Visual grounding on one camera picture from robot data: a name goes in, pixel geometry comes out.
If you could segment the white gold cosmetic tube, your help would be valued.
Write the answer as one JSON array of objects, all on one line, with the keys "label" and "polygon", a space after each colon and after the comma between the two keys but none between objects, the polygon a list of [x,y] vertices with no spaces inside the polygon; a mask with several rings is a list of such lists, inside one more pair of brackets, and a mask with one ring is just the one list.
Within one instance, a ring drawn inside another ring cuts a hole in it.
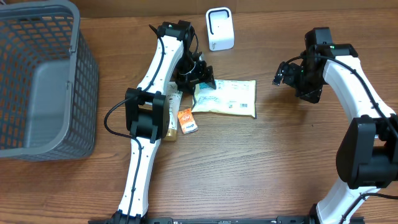
[{"label": "white gold cosmetic tube", "polygon": [[169,128],[167,130],[165,141],[175,141],[177,139],[178,131],[178,111],[182,100],[183,92],[178,89],[175,82],[167,84],[167,99],[169,101]]}]

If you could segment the yellow white snack bag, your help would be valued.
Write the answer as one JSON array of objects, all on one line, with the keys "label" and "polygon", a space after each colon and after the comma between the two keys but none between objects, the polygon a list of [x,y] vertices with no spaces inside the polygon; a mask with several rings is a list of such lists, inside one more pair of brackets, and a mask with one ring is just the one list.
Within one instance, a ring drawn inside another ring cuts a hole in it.
[{"label": "yellow white snack bag", "polygon": [[256,118],[257,81],[215,80],[213,89],[206,83],[195,86],[193,113],[220,113]]}]

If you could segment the small orange white packet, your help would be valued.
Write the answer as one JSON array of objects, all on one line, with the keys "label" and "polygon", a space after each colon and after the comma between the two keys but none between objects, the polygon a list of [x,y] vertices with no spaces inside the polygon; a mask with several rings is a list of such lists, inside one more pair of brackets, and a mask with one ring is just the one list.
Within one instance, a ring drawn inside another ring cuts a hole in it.
[{"label": "small orange white packet", "polygon": [[179,111],[177,116],[184,134],[194,133],[198,130],[191,108]]}]

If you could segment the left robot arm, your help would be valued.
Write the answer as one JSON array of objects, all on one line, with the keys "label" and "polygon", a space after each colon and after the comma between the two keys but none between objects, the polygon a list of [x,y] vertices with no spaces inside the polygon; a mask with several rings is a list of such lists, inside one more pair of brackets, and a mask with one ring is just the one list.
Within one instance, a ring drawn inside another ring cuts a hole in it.
[{"label": "left robot arm", "polygon": [[157,48],[150,67],[136,88],[126,90],[118,106],[125,107],[131,160],[124,195],[111,223],[143,223],[149,207],[148,192],[156,152],[170,124],[167,90],[173,80],[177,89],[193,94],[199,83],[216,87],[213,68],[203,54],[190,51],[197,38],[188,21],[163,22],[153,27]]}]

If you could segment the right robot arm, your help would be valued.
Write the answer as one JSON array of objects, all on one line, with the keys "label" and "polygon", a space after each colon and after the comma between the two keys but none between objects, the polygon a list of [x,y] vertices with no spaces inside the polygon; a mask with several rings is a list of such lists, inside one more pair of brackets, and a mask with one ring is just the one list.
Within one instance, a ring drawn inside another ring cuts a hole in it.
[{"label": "right robot arm", "polygon": [[278,223],[364,223],[355,217],[369,198],[391,198],[380,193],[397,181],[397,114],[377,94],[351,44],[335,44],[328,27],[305,34],[306,49],[281,62],[273,79],[295,89],[295,96],[310,103],[320,101],[330,85],[349,121],[336,153],[338,179],[326,197],[305,216],[277,217]]}]

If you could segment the white barcode scanner stand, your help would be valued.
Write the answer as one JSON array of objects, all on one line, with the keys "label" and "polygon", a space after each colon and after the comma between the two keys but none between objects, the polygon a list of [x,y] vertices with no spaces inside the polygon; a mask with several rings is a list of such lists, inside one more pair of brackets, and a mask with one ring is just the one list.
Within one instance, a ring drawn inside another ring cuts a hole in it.
[{"label": "white barcode scanner stand", "polygon": [[234,27],[231,10],[217,7],[205,14],[208,43],[211,51],[228,50],[234,47]]}]

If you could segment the grey plastic shopping basket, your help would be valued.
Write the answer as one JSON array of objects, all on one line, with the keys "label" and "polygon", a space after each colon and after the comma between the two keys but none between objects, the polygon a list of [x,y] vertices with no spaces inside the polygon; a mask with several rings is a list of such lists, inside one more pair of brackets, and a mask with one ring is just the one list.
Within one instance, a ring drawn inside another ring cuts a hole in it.
[{"label": "grey plastic shopping basket", "polygon": [[1,6],[1,157],[92,154],[99,68],[80,22],[70,1]]}]

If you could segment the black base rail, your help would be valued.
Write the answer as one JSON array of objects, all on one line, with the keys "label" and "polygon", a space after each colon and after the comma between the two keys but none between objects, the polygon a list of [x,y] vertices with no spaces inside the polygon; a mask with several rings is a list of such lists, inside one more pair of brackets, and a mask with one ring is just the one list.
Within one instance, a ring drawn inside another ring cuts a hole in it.
[{"label": "black base rail", "polygon": [[[125,217],[120,221],[116,217],[107,220],[89,220],[89,224],[105,223],[125,223]],[[129,223],[138,223],[130,218]],[[316,223],[314,218],[309,216],[279,216],[276,218],[265,219],[172,219],[169,217],[143,218],[139,221],[141,224],[309,224]],[[352,224],[365,224],[363,217],[356,217],[350,220]]]}]

